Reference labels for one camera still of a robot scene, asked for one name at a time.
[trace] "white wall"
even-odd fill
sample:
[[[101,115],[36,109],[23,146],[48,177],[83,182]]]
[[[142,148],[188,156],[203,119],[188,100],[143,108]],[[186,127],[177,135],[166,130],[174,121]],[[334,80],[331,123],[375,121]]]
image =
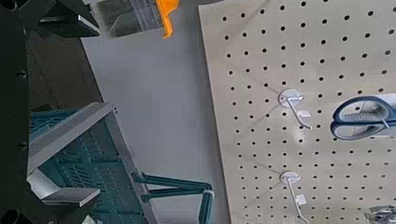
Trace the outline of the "white wall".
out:
[[[105,101],[119,108],[138,167],[211,183],[212,222],[230,223],[197,7],[178,9],[172,18],[170,39],[155,30],[113,40],[85,38],[84,48]],[[188,224],[196,223],[200,200],[158,199],[154,205],[162,223]]]

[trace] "white pegboard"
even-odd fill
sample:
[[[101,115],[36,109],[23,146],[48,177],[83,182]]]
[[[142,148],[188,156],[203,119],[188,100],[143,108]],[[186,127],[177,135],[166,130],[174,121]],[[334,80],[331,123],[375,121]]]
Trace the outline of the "white pegboard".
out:
[[[358,95],[396,92],[396,1],[225,1],[199,9],[232,221],[303,223],[287,170],[311,223],[366,223],[363,212],[396,203],[393,139],[345,142],[332,113]],[[278,105],[298,90],[313,125]]]

